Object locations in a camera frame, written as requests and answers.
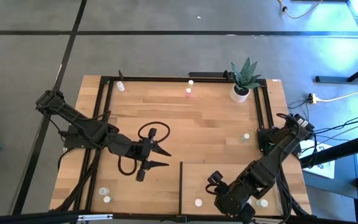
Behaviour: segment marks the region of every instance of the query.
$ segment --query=white bottle cap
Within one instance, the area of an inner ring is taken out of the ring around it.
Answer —
[[[266,208],[269,205],[269,203],[268,203],[268,201],[266,199],[258,200],[256,202],[256,204],[258,206],[261,206],[261,207],[264,207],[264,208]]]
[[[119,91],[124,91],[125,90],[124,84],[121,81],[118,81],[116,83],[116,85],[117,85]]]
[[[111,202],[111,197],[105,196],[105,197],[103,198],[103,201],[104,201],[105,203],[109,203],[109,202]]]
[[[106,188],[106,187],[101,187],[100,189],[99,189],[99,194],[100,195],[107,195],[107,194],[109,194],[110,193],[110,190],[108,189],[108,188]]]
[[[198,198],[198,199],[196,199],[195,204],[196,204],[197,207],[200,207],[200,206],[203,205],[203,201]]]

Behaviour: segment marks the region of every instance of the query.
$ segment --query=wooden tabletop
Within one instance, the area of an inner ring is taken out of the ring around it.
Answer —
[[[84,76],[76,109],[92,117],[94,102],[98,93],[100,76]],[[256,130],[257,113],[253,92],[243,103],[235,103],[229,97],[232,83],[197,83],[191,97],[185,97],[185,82],[124,82],[125,91],[114,86],[111,99],[109,122],[116,125],[122,134],[137,141],[139,128],[151,121],[161,121],[170,126],[171,134],[160,146],[172,157],[151,153],[149,160],[166,162],[168,167],[148,170],[143,182],[137,182],[135,175],[124,176],[117,169],[118,157],[102,150],[96,178],[92,212],[177,214],[179,211],[179,168],[183,162],[182,212],[184,214],[220,215],[213,205],[214,196],[204,191],[206,177],[213,171],[222,172],[228,184],[251,161],[260,158]],[[288,113],[284,91],[280,80],[267,80],[272,113]],[[105,87],[102,102],[105,99]],[[267,126],[263,94],[260,91],[262,112]],[[273,116],[275,126],[282,127],[285,120]],[[156,139],[167,130],[157,128]],[[241,136],[250,134],[248,141]],[[58,207],[78,182],[84,149],[74,149],[63,159],[57,175],[50,208]],[[122,168],[129,172],[133,160],[122,159]],[[290,155],[283,163],[283,170],[291,194],[303,209],[311,212],[300,163]],[[104,203],[98,189],[107,187],[111,203]],[[83,192],[80,208],[84,208],[87,187]],[[195,198],[203,200],[201,207],[195,206]],[[281,215],[277,188],[274,187],[265,198],[267,208],[256,208],[258,215]]]

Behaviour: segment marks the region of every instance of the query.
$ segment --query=gray floor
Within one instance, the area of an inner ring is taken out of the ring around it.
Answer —
[[[314,4],[284,2],[292,14]],[[80,1],[74,0],[1,0],[0,29],[71,29],[79,5]],[[280,14],[280,6],[273,0],[97,0],[88,2],[80,29],[357,31],[357,26],[342,2],[324,2],[314,13],[291,20]],[[52,87],[67,40],[60,36],[0,37],[0,142],[6,146],[0,151],[0,215],[9,213],[39,125],[35,100]],[[229,69],[230,62],[240,65],[247,57],[259,61],[256,72],[264,78],[283,80],[288,103],[308,93],[334,98],[358,90],[358,85],[313,82],[316,75],[345,77],[357,71],[358,38],[184,35],[77,37],[62,92],[67,102],[74,104],[83,75],[117,75],[120,69],[128,76],[184,77],[190,71]],[[305,109],[294,112],[304,113]],[[341,124],[358,116],[358,95],[310,106],[309,113],[317,128]],[[65,127],[65,122],[56,120]],[[358,129],[341,136],[356,137]],[[47,211],[61,153],[62,143],[51,126],[24,212]],[[352,199],[311,187],[308,193],[315,215],[355,220]],[[321,203],[320,198],[329,200]]]

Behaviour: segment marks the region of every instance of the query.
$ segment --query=white object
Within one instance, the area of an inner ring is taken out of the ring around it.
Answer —
[[[188,86],[187,88],[192,89],[192,88],[193,88],[193,84],[194,84],[194,81],[193,81],[193,80],[189,80],[189,86]]]
[[[116,85],[117,85],[119,91],[124,91],[125,90],[124,84],[121,81],[118,81],[116,83]]]
[[[110,202],[111,202],[111,197],[105,196],[105,197],[103,198],[103,201],[104,201],[105,203],[110,203]]]
[[[244,136],[242,137],[241,141],[245,141],[249,139],[249,134],[245,133]]]
[[[190,97],[191,95],[191,88],[186,89],[186,97]]]
[[[269,203],[266,199],[260,199],[260,200],[256,201],[256,204],[258,206],[264,207],[264,208],[266,208],[269,205]]]
[[[302,141],[300,143],[301,149],[307,149],[309,147],[314,147],[314,141],[312,140],[307,140],[307,141]],[[330,145],[327,144],[320,144],[317,146],[317,151],[322,151],[325,149],[329,149]],[[303,158],[305,156],[311,155],[313,152],[313,149],[309,149],[306,150],[304,153],[302,153],[299,158]],[[330,178],[333,179],[335,176],[335,161],[330,161],[330,162],[325,162],[323,164],[317,165],[317,166],[313,166],[312,168],[304,168],[304,171],[316,174],[316,175],[320,175],[322,177],[326,177],[326,178]]]
[[[241,102],[244,102],[248,96],[249,96],[249,93],[251,92],[250,90],[248,91],[248,93],[245,95],[245,96],[241,96],[241,95],[238,95],[235,91],[234,91],[234,86],[236,84],[233,85],[233,87],[231,88],[231,91],[230,91],[230,98],[232,101],[236,102],[236,103],[241,103]]]
[[[108,195],[110,193],[110,190],[107,187],[101,187],[99,189],[99,194],[100,195]]]
[[[203,205],[203,201],[198,198],[198,199],[196,199],[195,204],[196,204],[197,207],[200,207],[200,206]]]

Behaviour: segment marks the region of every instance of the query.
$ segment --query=white pot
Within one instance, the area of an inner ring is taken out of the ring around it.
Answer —
[[[235,91],[234,91],[234,86],[236,84],[233,85],[233,87],[231,88],[230,90],[230,98],[232,101],[236,102],[236,103],[241,103],[241,102],[244,102],[248,96],[249,96],[249,93],[251,92],[250,90],[248,91],[248,93],[245,95],[245,96],[241,96],[241,95],[238,95]]]

